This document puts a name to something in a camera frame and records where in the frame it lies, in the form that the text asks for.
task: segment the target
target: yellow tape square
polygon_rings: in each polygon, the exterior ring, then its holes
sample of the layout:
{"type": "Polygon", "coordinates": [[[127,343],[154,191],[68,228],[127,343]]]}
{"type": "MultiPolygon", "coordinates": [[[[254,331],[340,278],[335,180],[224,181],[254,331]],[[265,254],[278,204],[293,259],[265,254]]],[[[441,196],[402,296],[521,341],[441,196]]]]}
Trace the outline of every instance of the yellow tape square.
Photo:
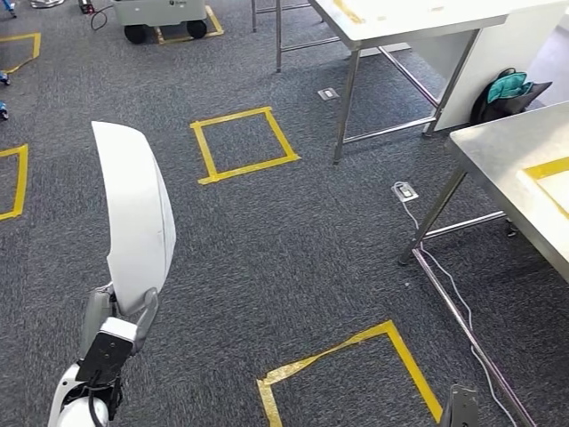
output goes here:
{"type": "Polygon", "coordinates": [[[18,156],[18,176],[16,184],[14,204],[11,211],[0,213],[0,221],[8,218],[15,218],[21,215],[23,210],[23,199],[26,196],[26,184],[27,182],[27,144],[15,149],[6,149],[0,151],[0,157],[18,156]]]}
{"type": "Polygon", "coordinates": [[[569,212],[567,212],[559,200],[551,194],[541,183],[541,181],[545,178],[557,175],[558,173],[569,172],[569,157],[558,158],[557,160],[553,160],[542,165],[527,167],[524,169],[524,171],[527,173],[530,178],[534,180],[536,184],[537,184],[537,186],[540,187],[546,196],[554,202],[562,214],[569,219],[569,212]]]}
{"type": "Polygon", "coordinates": [[[244,173],[260,171],[262,169],[267,169],[269,167],[272,167],[272,166],[283,165],[285,163],[294,162],[295,160],[300,159],[300,157],[293,151],[293,149],[291,147],[288,141],[287,141],[287,138],[285,136],[282,130],[281,130],[281,127],[278,123],[276,123],[276,120],[275,120],[275,117],[272,115],[272,111],[272,109],[271,107],[262,107],[260,109],[249,109],[249,110],[243,111],[241,113],[230,114],[228,116],[222,116],[222,117],[214,117],[214,118],[210,118],[208,120],[193,122],[190,124],[190,128],[193,129],[194,133],[195,134],[197,138],[198,145],[199,146],[199,149],[201,151],[201,155],[203,156],[203,161],[204,163],[205,163],[205,168],[208,170],[208,175],[209,175],[207,178],[202,178],[201,180],[198,180],[198,182],[199,182],[200,184],[210,184],[211,182],[226,180],[227,178],[231,178],[232,176],[242,175],[244,173]],[[205,141],[205,136],[204,136],[203,134],[203,128],[205,126],[216,125],[219,123],[229,122],[231,120],[236,120],[239,118],[255,116],[257,114],[265,115],[265,118],[267,120],[267,122],[269,122],[270,128],[272,130],[272,132],[275,134],[276,139],[278,140],[278,142],[281,144],[282,149],[285,151],[285,156],[274,158],[272,160],[266,160],[266,161],[260,162],[260,163],[254,163],[252,165],[245,165],[242,167],[238,167],[237,169],[232,169],[229,171],[217,172],[217,169],[215,167],[215,164],[214,163],[214,159],[211,157],[211,153],[209,151],[209,147],[208,146],[208,143],[205,141]]]}
{"type": "Polygon", "coordinates": [[[425,403],[429,410],[431,411],[433,418],[438,423],[443,412],[442,407],[441,407],[431,388],[429,387],[429,384],[427,384],[427,381],[423,376],[419,367],[417,366],[417,363],[413,359],[413,356],[411,356],[407,345],[403,342],[401,336],[397,331],[395,325],[391,320],[387,320],[386,322],[353,335],[346,341],[337,345],[336,347],[332,347],[331,349],[323,351],[315,356],[310,356],[309,358],[298,360],[284,367],[278,367],[269,372],[263,380],[257,380],[259,393],[263,403],[265,413],[269,422],[269,427],[282,427],[282,421],[278,414],[278,408],[276,406],[275,396],[271,389],[272,384],[286,380],[287,378],[308,367],[322,356],[326,356],[349,345],[368,340],[382,334],[386,334],[389,338],[391,343],[393,344],[393,347],[395,348],[395,351],[397,351],[397,354],[399,355],[399,358],[401,358],[403,364],[408,369],[419,393],[420,393],[420,395],[425,400],[425,403]]]}
{"type": "MultiPolygon", "coordinates": [[[[205,37],[221,36],[223,33],[225,33],[225,30],[223,30],[223,28],[221,26],[220,21],[217,20],[217,17],[215,16],[214,11],[212,11],[211,7],[206,5],[205,12],[208,14],[209,21],[214,24],[214,28],[215,29],[215,31],[208,31],[208,33],[205,34],[205,37]]],[[[160,27],[155,27],[155,33],[156,34],[156,38],[158,39],[158,44],[189,42],[190,40],[194,39],[192,36],[185,36],[185,37],[168,38],[168,40],[166,40],[161,34],[161,29],[160,27]]]]}
{"type": "Polygon", "coordinates": [[[24,65],[29,63],[31,60],[35,60],[35,58],[38,58],[39,56],[39,45],[42,43],[42,35],[40,33],[29,33],[29,34],[20,34],[18,36],[0,37],[0,43],[14,42],[16,40],[26,40],[27,38],[31,38],[33,40],[33,44],[32,45],[32,57],[24,60],[23,62],[20,64],[17,64],[13,68],[3,69],[2,70],[3,72],[7,73],[7,74],[12,74],[17,71],[20,68],[23,67],[24,65]]]}

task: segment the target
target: cart wheel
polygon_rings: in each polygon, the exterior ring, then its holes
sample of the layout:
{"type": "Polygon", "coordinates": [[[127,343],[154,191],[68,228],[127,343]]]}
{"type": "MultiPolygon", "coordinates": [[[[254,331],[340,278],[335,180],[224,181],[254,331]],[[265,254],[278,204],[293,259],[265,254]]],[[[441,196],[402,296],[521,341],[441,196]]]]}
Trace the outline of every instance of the cart wheel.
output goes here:
{"type": "Polygon", "coordinates": [[[132,44],[141,44],[146,40],[146,31],[143,25],[127,25],[125,27],[125,35],[132,44]]]}
{"type": "Polygon", "coordinates": [[[208,26],[202,20],[189,20],[186,22],[186,27],[194,38],[204,38],[208,33],[208,26]]]}

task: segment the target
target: white cart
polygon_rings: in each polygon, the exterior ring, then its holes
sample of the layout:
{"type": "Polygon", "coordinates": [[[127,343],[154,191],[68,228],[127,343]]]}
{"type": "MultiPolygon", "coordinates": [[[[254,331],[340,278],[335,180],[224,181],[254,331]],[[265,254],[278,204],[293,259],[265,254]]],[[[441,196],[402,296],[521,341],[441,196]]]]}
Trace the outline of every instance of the white cart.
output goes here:
{"type": "Polygon", "coordinates": [[[145,26],[161,27],[186,22],[188,33],[202,38],[208,32],[205,0],[113,0],[118,23],[134,44],[146,39],[145,26]]]}

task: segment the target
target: blue object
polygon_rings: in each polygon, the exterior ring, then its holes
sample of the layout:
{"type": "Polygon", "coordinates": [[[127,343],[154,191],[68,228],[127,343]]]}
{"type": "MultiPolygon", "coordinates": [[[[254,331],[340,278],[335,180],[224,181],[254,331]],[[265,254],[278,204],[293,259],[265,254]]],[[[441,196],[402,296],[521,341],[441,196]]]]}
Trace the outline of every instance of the blue object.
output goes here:
{"type": "Polygon", "coordinates": [[[16,17],[14,8],[12,7],[12,4],[10,2],[10,0],[2,0],[2,3],[4,3],[4,7],[5,7],[7,11],[10,12],[13,18],[16,17]]]}
{"type": "Polygon", "coordinates": [[[0,101],[0,118],[3,120],[8,119],[8,110],[6,108],[6,104],[0,101]]]}
{"type": "Polygon", "coordinates": [[[512,73],[496,80],[487,92],[487,103],[508,100],[529,93],[534,83],[524,83],[526,77],[527,77],[526,73],[512,73]]]}
{"type": "Polygon", "coordinates": [[[0,71],[0,83],[4,83],[5,85],[10,85],[10,77],[8,77],[8,74],[3,73],[2,71],[0,71]]]}

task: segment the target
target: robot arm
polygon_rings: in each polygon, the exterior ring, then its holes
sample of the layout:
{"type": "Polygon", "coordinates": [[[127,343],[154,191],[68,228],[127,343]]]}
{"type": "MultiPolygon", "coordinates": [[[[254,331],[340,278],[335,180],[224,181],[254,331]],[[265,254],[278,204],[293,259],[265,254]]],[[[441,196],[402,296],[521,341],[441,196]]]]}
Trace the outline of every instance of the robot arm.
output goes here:
{"type": "Polygon", "coordinates": [[[93,128],[105,180],[112,282],[89,296],[79,358],[57,384],[48,427],[112,420],[122,399],[121,370],[144,345],[176,242],[166,187],[144,135],[108,123],[93,128]],[[118,317],[140,310],[136,324],[118,317]]]}

